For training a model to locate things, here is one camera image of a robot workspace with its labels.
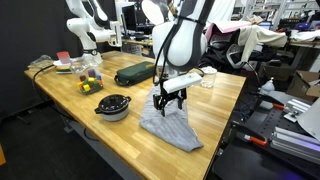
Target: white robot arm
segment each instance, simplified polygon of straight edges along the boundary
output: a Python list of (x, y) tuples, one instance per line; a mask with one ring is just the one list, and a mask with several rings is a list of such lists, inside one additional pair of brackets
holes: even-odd
[[(101, 63), (101, 55), (97, 51), (97, 42), (108, 42), (110, 46), (121, 47), (120, 23), (110, 22), (111, 29), (105, 29), (108, 25), (108, 17), (103, 12), (97, 0), (66, 0), (70, 11), (79, 18), (72, 18), (67, 21), (68, 29), (76, 34), (83, 46), (83, 57), (93, 58), (97, 63)], [(93, 10), (91, 16), (83, 2), (88, 2)]]
[(156, 109), (164, 116), (166, 104), (178, 99), (179, 108), (187, 98), (186, 88), (201, 81), (197, 73), (188, 73), (197, 67), (206, 50), (203, 29), (214, 0), (187, 0), (182, 3), (174, 22), (165, 22), (153, 29), (154, 53), (160, 95), (154, 95)]

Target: black bag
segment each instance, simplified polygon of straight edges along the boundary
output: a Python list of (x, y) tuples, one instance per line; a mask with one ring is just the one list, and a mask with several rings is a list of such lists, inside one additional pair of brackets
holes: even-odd
[(119, 86), (132, 86), (144, 81), (154, 74), (154, 63), (144, 61), (117, 71), (114, 77)]

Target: gray cloth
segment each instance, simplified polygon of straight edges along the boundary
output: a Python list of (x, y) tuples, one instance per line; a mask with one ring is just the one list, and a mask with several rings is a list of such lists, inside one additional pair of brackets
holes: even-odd
[(159, 86), (153, 86), (147, 96), (140, 126), (184, 151), (190, 152), (203, 147), (194, 130), (189, 127), (186, 101), (183, 103), (182, 110), (178, 108), (177, 99), (170, 101), (165, 107), (166, 116), (163, 117), (153, 106), (153, 94), (159, 93)]

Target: cardboard box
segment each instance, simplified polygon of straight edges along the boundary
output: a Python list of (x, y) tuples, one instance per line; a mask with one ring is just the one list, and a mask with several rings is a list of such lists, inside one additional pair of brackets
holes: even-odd
[(261, 63), (259, 68), (259, 77), (270, 79), (273, 77), (277, 81), (287, 81), (293, 74), (292, 68), (288, 64), (281, 64), (281, 66), (269, 66), (266, 63)]
[(3, 154), (3, 151), (2, 151), (2, 148), (1, 148), (1, 144), (0, 144), (0, 166), (2, 164), (6, 163), (6, 159), (4, 157), (4, 154)]
[(296, 71), (288, 87), (287, 94), (314, 101), (320, 96), (320, 85), (311, 85), (318, 82), (320, 73)]

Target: desk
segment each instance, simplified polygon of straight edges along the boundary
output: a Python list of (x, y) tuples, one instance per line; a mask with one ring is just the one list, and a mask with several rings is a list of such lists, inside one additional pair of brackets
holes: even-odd
[[(153, 85), (152, 78), (132, 87), (119, 87), (113, 80), (118, 69), (154, 60), (116, 51), (104, 53), (102, 57), (100, 71), (104, 89), (95, 94), (82, 95), (76, 88), (74, 76), (57, 75), (54, 71), (39, 74), (36, 84), (138, 176), (145, 179), (205, 178), (245, 78), (218, 73), (213, 89), (198, 85), (188, 88), (189, 125), (204, 147), (187, 153), (139, 126), (146, 96)], [(25, 74), (32, 78), (34, 73), (25, 71)], [(130, 112), (121, 121), (107, 122), (95, 114), (94, 109), (102, 98), (116, 93), (131, 97)]]

